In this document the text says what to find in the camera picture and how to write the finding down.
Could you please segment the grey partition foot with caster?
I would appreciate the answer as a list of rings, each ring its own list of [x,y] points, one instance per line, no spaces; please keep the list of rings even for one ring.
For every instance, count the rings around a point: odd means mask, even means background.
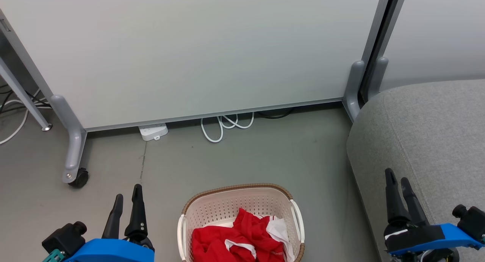
[[[76,179],[78,169],[81,168],[80,160],[83,155],[87,132],[63,96],[52,95],[50,104],[68,132],[68,148],[62,175],[63,182],[68,184]]]

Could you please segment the red shirt with mesh trim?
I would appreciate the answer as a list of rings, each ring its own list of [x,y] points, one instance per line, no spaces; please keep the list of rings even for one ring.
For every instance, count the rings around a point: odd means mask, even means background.
[[[256,262],[286,262],[283,243],[266,231],[268,222],[269,216],[260,218],[240,208],[233,227],[254,246]]]

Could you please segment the grey fabric sofa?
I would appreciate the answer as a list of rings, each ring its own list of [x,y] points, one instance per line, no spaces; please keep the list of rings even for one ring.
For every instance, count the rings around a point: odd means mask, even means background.
[[[485,80],[385,90],[362,107],[346,148],[378,260],[390,262],[386,168],[410,181],[432,225],[457,224],[459,204],[485,212]]]

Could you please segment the grey metal table leg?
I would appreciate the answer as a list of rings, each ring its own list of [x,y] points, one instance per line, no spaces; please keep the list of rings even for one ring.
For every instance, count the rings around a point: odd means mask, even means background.
[[[14,74],[12,74],[11,70],[3,59],[0,57],[0,76],[6,81],[7,85],[10,86],[12,91],[17,95],[19,100],[23,102],[23,105],[26,109],[30,112],[30,114],[35,118],[35,120],[40,124],[42,131],[49,131],[52,128],[52,124],[48,123],[47,120],[43,117],[40,110],[36,107],[35,103],[32,102],[28,93],[23,89],[23,87],[19,84],[19,81]]]

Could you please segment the cream perforated laundry basket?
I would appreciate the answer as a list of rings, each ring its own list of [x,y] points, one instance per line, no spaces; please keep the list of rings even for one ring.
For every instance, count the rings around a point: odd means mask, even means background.
[[[301,262],[305,251],[303,217],[289,191],[272,183],[251,183],[208,190],[194,195],[177,223],[177,244],[182,262],[193,262],[192,233],[208,225],[230,226],[242,208],[262,217],[285,221],[289,247],[285,262]]]

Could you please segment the wide white partition panel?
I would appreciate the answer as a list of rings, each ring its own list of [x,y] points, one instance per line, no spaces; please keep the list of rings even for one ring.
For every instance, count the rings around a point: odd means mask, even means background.
[[[379,0],[0,0],[87,129],[344,95]]]

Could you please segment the red shorts with white trim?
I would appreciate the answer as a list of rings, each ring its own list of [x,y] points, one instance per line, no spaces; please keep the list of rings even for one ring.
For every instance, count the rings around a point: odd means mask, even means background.
[[[256,248],[242,233],[225,226],[205,226],[192,233],[193,262],[256,262]]]

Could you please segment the black caster wheel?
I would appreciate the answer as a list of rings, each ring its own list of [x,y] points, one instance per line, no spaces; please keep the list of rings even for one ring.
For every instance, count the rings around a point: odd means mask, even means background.
[[[89,180],[89,172],[85,168],[79,168],[77,177],[73,182],[68,183],[69,186],[75,189],[80,189],[85,186]]]

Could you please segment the white garment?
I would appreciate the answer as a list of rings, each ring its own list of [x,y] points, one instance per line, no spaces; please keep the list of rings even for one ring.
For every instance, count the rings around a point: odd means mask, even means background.
[[[289,240],[285,220],[275,216],[269,216],[266,231],[269,233],[272,239],[283,243],[284,251],[286,251],[286,257],[294,260],[293,247]]]

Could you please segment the narrow white partition panel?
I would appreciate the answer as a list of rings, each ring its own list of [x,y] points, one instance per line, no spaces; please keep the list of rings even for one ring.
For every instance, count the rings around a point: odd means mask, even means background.
[[[367,101],[378,58],[380,92],[433,81],[485,81],[485,0],[379,0],[377,34],[359,90]]]

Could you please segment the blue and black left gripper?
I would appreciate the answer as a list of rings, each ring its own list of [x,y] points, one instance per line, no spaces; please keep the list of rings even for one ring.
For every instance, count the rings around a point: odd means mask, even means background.
[[[102,239],[88,241],[72,257],[66,259],[66,262],[154,262],[153,250],[135,244],[149,241],[146,209],[140,184],[135,184],[131,201],[130,222],[124,232],[129,241],[118,239],[124,204],[123,195],[119,193],[108,216]]]

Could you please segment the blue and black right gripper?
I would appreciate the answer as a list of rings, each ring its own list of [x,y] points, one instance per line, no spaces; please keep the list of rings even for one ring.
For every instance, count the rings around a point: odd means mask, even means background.
[[[407,204],[407,211],[402,203],[399,183],[393,170],[386,168],[385,176],[388,225],[384,238],[386,251],[391,256],[460,247],[479,250],[485,246],[483,241],[485,218],[476,220],[462,218],[457,226],[450,223],[429,225],[410,181],[407,178],[401,179],[402,195]]]

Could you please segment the white power strip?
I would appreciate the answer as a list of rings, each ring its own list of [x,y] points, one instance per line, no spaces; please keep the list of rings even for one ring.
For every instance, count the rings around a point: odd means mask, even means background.
[[[165,123],[157,123],[139,126],[141,137],[144,141],[159,140],[162,136],[168,134],[169,129]]]

